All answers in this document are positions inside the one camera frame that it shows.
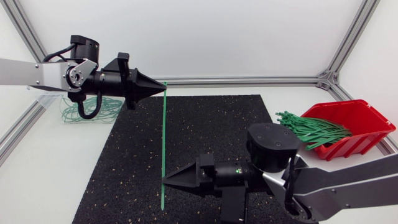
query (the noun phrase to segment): red storage bin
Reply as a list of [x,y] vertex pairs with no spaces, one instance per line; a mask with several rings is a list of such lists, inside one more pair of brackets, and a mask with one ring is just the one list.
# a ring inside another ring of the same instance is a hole
[[396,127],[364,100],[349,100],[319,103],[302,117],[321,118],[333,121],[349,129],[353,136],[343,138],[332,145],[315,148],[318,156],[327,161],[352,154],[367,153],[374,145]]

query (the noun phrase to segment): bundle of green cable ties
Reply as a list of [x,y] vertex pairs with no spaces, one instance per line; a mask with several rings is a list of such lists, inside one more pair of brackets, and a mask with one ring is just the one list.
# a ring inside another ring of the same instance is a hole
[[[85,100],[83,102],[85,113],[89,114],[93,112],[96,104],[96,97]],[[60,111],[64,123],[76,123],[82,121],[113,123],[118,117],[122,105],[123,101],[121,100],[114,100],[112,98],[103,96],[99,113],[93,119],[83,119],[79,115],[77,103],[72,103],[72,101],[70,101],[68,98],[62,98],[60,101]]]
[[306,146],[306,150],[323,144],[334,144],[340,139],[353,135],[342,125],[325,119],[299,117],[287,111],[276,113],[276,115],[282,117],[278,119],[280,124],[292,130],[301,141],[312,143]]

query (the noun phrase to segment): black textured mat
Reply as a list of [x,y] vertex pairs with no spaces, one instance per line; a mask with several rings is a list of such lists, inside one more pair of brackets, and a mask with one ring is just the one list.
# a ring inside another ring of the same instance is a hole
[[[80,202],[74,223],[219,223],[220,198],[165,188],[160,209],[163,98],[123,106]],[[259,95],[167,97],[166,174],[213,152],[244,159],[246,128],[270,122]],[[298,223],[267,194],[249,194],[248,223]]]

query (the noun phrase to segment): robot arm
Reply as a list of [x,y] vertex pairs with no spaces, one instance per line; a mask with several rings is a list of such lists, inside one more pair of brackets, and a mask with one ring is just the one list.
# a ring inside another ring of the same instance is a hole
[[254,124],[246,147],[250,161],[214,162],[204,154],[163,178],[170,187],[222,197],[221,221],[246,221],[246,194],[267,192],[305,223],[327,220],[342,209],[398,204],[398,155],[334,172],[308,167],[296,155],[293,132],[279,124]]
[[[85,119],[96,116],[103,95],[123,96],[127,108],[133,110],[139,100],[166,89],[138,69],[130,69],[127,53],[119,53],[116,59],[97,71],[99,43],[80,35],[72,35],[70,42],[69,47],[46,56],[43,63],[0,59],[0,85],[29,85],[46,91],[66,91],[72,102],[78,103],[79,114]],[[61,56],[68,51],[71,51],[71,58]],[[48,62],[53,57],[62,60]],[[97,107],[92,114],[84,113],[86,95],[97,95]]]

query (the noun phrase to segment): white wall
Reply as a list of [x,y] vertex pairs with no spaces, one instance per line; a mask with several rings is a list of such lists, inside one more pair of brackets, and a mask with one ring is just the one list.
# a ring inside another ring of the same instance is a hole
[[362,0],[21,1],[48,52],[71,34],[118,52],[150,77],[315,76],[327,68]]
[[[0,58],[34,62],[3,6],[0,6]],[[25,86],[2,86],[0,83],[0,138],[34,102]]]
[[[341,70],[341,86],[398,126],[398,1],[382,0]],[[398,141],[398,131],[391,136]]]

